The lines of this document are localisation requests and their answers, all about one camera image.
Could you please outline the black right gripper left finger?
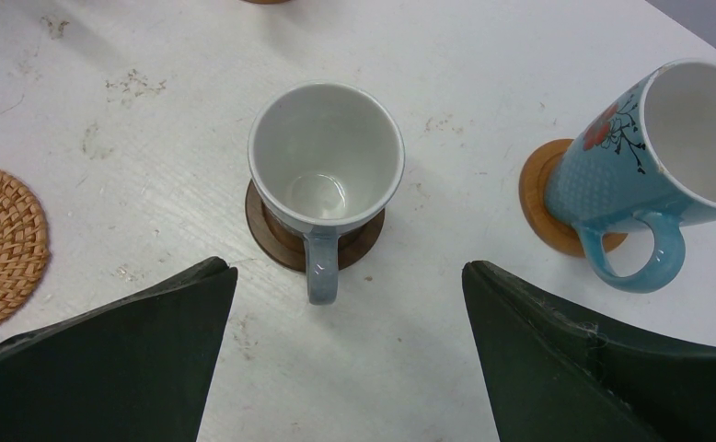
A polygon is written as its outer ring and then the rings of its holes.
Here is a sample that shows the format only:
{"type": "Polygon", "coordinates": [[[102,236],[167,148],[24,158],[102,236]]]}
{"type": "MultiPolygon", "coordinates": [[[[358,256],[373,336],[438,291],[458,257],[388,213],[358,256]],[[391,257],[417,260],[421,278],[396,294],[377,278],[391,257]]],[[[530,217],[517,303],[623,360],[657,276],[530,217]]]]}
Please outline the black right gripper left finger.
{"type": "Polygon", "coordinates": [[[211,257],[0,343],[0,441],[197,439],[238,271],[211,257]]]}

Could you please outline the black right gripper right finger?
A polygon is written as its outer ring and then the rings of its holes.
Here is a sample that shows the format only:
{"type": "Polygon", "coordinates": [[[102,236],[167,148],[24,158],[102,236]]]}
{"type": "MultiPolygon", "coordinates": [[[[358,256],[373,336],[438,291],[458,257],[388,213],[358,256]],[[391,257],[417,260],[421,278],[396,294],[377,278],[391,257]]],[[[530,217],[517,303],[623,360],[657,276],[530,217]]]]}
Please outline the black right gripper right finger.
{"type": "Polygon", "coordinates": [[[716,441],[716,347],[647,331],[487,261],[462,288],[503,441],[716,441]]]}

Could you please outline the blue mug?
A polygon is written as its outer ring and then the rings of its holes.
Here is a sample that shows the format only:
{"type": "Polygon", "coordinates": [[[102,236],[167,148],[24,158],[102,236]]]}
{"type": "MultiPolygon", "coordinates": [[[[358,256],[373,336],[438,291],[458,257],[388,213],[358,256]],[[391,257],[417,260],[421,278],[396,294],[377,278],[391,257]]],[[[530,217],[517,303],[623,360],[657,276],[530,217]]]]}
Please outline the blue mug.
{"type": "Polygon", "coordinates": [[[595,274],[631,293],[668,285],[686,257],[684,226],[716,221],[716,63],[664,64],[627,89],[571,142],[544,191],[595,274]],[[652,233],[649,260],[617,274],[604,238],[652,233]]]}

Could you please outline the small white cup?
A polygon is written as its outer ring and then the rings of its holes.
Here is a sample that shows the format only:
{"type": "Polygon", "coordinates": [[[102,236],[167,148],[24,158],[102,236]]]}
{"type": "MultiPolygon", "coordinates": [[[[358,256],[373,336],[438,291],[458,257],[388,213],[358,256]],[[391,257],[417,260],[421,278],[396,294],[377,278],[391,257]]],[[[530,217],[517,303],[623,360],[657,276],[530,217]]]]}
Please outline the small white cup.
{"type": "Polygon", "coordinates": [[[349,85],[313,81],[263,108],[248,137],[252,182],[271,216],[303,240],[308,300],[338,293],[338,242],[386,208],[405,146],[388,110],[349,85]]]}

